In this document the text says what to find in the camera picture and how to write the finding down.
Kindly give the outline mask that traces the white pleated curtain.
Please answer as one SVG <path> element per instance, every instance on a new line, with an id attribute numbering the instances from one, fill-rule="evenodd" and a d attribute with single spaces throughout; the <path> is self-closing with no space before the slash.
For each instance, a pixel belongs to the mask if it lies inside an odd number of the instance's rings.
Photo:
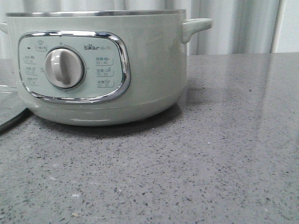
<path id="1" fill-rule="evenodd" d="M 210 30 L 194 35 L 190 55 L 285 53 L 299 50 L 296 0 L 3 0 L 8 12 L 184 9 L 188 19 L 211 18 Z"/>

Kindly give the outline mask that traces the light green electric cooking pot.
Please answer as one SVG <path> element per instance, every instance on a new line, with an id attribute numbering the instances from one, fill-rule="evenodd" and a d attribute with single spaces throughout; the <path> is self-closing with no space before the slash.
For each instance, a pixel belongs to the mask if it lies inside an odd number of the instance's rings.
<path id="1" fill-rule="evenodd" d="M 37 116 L 74 126 L 124 124 L 175 104 L 187 43 L 213 20 L 186 11 L 7 13 L 16 84 Z"/>

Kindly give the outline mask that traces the glass pot lid steel rim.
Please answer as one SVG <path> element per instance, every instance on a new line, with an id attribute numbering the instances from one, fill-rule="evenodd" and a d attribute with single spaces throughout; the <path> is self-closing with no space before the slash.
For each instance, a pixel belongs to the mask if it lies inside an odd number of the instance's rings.
<path id="1" fill-rule="evenodd" d="M 31 112 L 18 95 L 17 88 L 9 85 L 0 86 L 0 134 L 26 119 Z"/>

